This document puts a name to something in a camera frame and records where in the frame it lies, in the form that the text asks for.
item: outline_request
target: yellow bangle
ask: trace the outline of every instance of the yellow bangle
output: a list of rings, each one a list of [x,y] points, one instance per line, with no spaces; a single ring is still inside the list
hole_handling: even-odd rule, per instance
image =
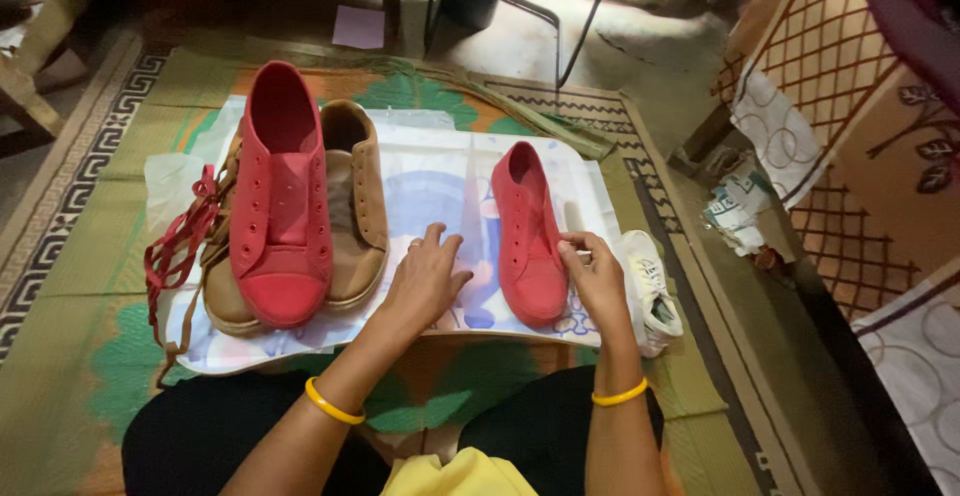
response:
[[[628,400],[639,395],[645,390],[647,390],[646,378],[644,378],[640,382],[640,385],[634,387],[633,389],[625,393],[620,393],[619,395],[613,395],[611,397],[598,397],[596,393],[593,393],[592,395],[590,395],[590,397],[593,399],[593,403],[597,405],[603,405],[603,406],[617,405],[617,404],[627,402]]]
[[[333,417],[337,421],[343,421],[348,425],[359,425],[360,423],[366,421],[366,414],[350,415],[349,413],[343,412],[339,407],[324,400],[324,397],[320,396],[320,393],[317,392],[317,388],[313,386],[314,379],[317,379],[317,377],[314,376],[313,378],[306,380],[306,396],[310,397],[310,400],[313,401],[313,404],[317,404],[324,413],[330,417]]]

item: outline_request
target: black pants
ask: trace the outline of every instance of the black pants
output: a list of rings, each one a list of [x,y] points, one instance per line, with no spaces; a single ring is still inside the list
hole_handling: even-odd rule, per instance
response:
[[[132,496],[214,495],[304,391],[306,373],[246,373],[180,381],[153,397],[123,440],[123,475]],[[540,496],[582,494],[594,367],[562,370],[528,383],[466,424],[459,449],[506,458]],[[645,393],[659,445],[664,416]],[[326,495],[379,494],[390,465],[359,436],[348,436]]]

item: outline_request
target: shoe sole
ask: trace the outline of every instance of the shoe sole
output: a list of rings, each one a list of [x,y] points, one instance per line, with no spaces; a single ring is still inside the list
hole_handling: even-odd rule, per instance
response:
[[[345,299],[343,301],[325,301],[324,306],[333,310],[334,312],[345,312],[356,306],[360,306],[370,300],[378,291],[380,287],[380,282],[383,281],[383,275],[387,270],[387,261],[390,258],[390,243],[387,243],[387,250],[383,253],[383,264],[380,265],[380,270],[376,273],[376,278],[363,290],[359,295],[352,299]]]
[[[236,336],[238,338],[250,338],[270,330],[270,327],[258,319],[254,319],[246,323],[232,323],[222,320],[210,311],[210,307],[207,306],[206,301],[203,302],[203,309],[206,310],[206,317],[210,319],[210,325],[223,334]]]

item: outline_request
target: white sneaker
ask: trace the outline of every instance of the white sneaker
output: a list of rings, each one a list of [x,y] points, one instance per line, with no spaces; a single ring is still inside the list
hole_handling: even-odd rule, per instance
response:
[[[650,235],[640,230],[624,233],[623,251],[627,256],[627,271],[639,296],[639,313],[647,334],[646,344],[640,344],[640,353],[655,357],[671,340],[684,334],[684,324],[666,291],[664,263]]]

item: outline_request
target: brown shoe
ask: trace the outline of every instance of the brown shoe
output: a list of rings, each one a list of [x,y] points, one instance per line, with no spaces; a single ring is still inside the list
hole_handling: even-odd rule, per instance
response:
[[[210,325],[231,336],[252,336],[269,330],[262,324],[240,295],[234,278],[230,256],[231,208],[236,184],[240,137],[234,135],[226,163],[217,183],[220,215],[214,219],[206,239],[206,248],[199,258],[202,268],[200,284],[203,305]]]
[[[377,293],[387,265],[387,211],[377,131],[362,108],[335,100],[319,111],[326,147],[326,200],[333,237],[333,283],[326,304],[361,305]]]

